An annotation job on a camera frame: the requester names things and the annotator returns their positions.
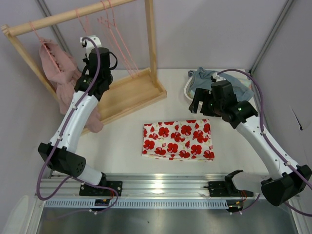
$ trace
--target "white cloth with red flowers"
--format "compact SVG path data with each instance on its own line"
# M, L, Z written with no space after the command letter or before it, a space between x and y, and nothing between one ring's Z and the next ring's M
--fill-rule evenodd
M142 155L180 161L213 160L209 120L145 124Z

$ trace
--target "wooden frame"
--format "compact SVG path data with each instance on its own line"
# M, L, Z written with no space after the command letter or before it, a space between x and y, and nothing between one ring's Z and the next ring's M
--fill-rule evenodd
M111 0L111 4L115 7L132 1L135 0ZM107 0L104 1L104 4L106 8L111 7ZM85 16L102 10L105 10L105 8L101 2L77 9L79 16ZM103 97L98 104L101 121L104 124L153 104L166 98L167 96L165 88L157 79L156 33L153 0L145 0L145 12L150 54L150 68L140 71L139 74L135 75L133 78L129 76L112 83L110 90L103 94ZM33 21L32 24L37 30L76 18L76 10L71 10ZM57 100L58 98L55 88L17 38L19 35L32 32L30 24L25 23L14 27L3 25L1 30L28 66L34 71L46 89Z

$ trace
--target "gray-blue towel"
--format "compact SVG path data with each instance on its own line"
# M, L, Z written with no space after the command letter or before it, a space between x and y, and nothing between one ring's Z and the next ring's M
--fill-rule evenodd
M189 71L189 77L193 76L193 83L191 84L190 90L192 90L194 93L196 88L211 90L212 81L210 77L214 72L216 71L205 70L202 67L199 67L197 71ZM225 73L221 74L220 76L232 84L237 101L249 101L253 97L253 91L243 85L237 78Z

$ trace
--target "wooden post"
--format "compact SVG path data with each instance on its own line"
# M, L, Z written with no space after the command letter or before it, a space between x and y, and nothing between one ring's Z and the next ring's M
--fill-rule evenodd
M151 78L152 78L153 84L155 86L158 86L156 33L155 33L153 0L145 0L145 13L146 13L148 46L149 46L149 53L150 53Z
M52 94L52 96L57 100L57 94L55 91L55 88L52 86L50 81L46 78L46 76L42 73L36 62L33 60L31 55L28 53L26 48L23 46L23 44L20 42L20 40L17 37L14 37L9 34L8 32L9 26L3 25L1 27L1 30L3 34L9 39L9 41L12 43L12 45L15 47L17 52L22 56L22 58L25 60L25 62L28 64L28 66L33 70L33 72L37 75L39 80L43 83L43 85L46 87L46 89Z
M112 6L115 7L115 6L119 6L119 5L132 2L132 1L135 1L135 0L111 0L111 3L112 3ZM104 4L107 9L111 8L111 5L109 4L107 0L104 1ZM79 16L86 16L86 15L89 15L98 11L102 11L102 10L105 10L103 3L98 2L98 3L94 3L88 6L78 8L77 12ZM32 24L34 28L37 30L37 29L41 29L41 28L54 25L54 24L73 20L76 18L77 18L76 10L71 10L71 11L65 11L65 12L62 12L53 16L48 16L39 20L32 21ZM21 24L15 27L8 28L8 31L10 35L18 36L18 35L32 32L33 29L31 28L29 23L25 23L25 24Z

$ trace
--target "gray wall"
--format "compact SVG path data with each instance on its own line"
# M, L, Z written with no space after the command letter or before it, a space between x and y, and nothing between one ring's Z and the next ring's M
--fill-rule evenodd
M33 0L5 0L0 24L17 25L41 17ZM52 38L50 30L40 34ZM33 33L20 40L39 61L39 42ZM43 164L37 147L58 127L58 104L20 55L0 34L0 233L10 211L23 195L34 196Z
M45 0L52 14L95 0ZM159 68L250 68L285 0L154 0ZM118 27L140 68L149 66L144 0L115 7ZM99 16L89 16L93 33L106 42ZM78 20L59 24L74 57L82 58Z
M256 71L265 114L277 141L300 164L312 167L312 1L298 0ZM302 125L299 130L295 112ZM302 192L303 210L312 213L311 191Z

